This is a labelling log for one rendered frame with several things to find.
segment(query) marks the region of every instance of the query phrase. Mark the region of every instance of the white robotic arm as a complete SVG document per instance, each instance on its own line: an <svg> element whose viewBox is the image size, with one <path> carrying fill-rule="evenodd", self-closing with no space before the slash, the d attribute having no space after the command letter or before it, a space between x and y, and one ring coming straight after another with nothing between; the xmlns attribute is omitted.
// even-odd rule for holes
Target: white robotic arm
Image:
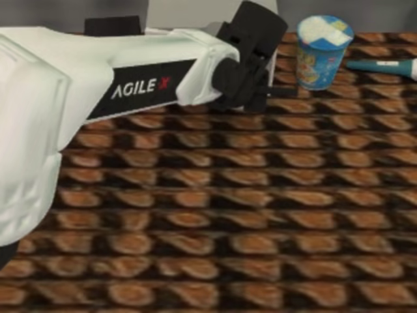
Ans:
<svg viewBox="0 0 417 313"><path fill-rule="evenodd" d="M262 19L253 31L243 26L248 16ZM0 28L0 269L48 212L60 151L82 125L174 103L262 110L274 93L265 91L265 67L286 29L251 2L218 38L191 29L89 37Z"/></svg>

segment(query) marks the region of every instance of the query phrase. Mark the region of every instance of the yogurt cup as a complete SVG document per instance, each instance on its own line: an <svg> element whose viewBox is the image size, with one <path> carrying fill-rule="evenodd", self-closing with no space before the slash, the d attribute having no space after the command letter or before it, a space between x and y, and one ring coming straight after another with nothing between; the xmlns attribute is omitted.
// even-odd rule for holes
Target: yogurt cup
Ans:
<svg viewBox="0 0 417 313"><path fill-rule="evenodd" d="M310 16L298 24L297 36L298 84L308 90L329 88L354 38L352 28L335 16Z"/></svg>

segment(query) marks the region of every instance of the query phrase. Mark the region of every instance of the roof tile pattern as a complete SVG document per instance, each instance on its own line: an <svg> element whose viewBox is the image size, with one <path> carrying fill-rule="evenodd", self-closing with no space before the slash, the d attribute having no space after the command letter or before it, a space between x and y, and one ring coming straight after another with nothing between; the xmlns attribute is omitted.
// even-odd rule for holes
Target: roof tile pattern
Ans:
<svg viewBox="0 0 417 313"><path fill-rule="evenodd" d="M417 56L359 34L350 58ZM295 36L276 83L292 85ZM160 108L84 127L2 313L417 312L417 85L341 68L266 114Z"/></svg>

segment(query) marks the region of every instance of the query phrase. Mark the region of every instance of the gray wall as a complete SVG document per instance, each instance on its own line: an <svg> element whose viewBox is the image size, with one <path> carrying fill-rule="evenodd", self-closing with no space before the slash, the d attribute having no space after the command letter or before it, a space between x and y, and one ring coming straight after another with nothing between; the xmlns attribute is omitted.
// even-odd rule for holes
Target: gray wall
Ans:
<svg viewBox="0 0 417 313"><path fill-rule="evenodd" d="M178 21L185 20L185 17L192 20L190 8L195 3L215 3L215 0L149 1L179 4L175 11L161 7L159 20L167 21L172 16L176 16ZM0 0L0 27L44 25L57 31L80 32L86 17L132 14L145 17L147 4L148 0ZM355 31L417 31L417 0L278 0L278 10L289 23L290 31L295 30L300 20L312 14L339 16Z"/></svg>

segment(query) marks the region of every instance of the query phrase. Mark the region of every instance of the toothbrush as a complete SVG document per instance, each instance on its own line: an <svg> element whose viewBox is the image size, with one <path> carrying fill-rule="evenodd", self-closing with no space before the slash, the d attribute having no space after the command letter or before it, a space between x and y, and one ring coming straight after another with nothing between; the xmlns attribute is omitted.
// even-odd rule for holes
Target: toothbrush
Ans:
<svg viewBox="0 0 417 313"><path fill-rule="evenodd" d="M417 81L417 59L404 61L348 61L346 67L352 70L396 74Z"/></svg>

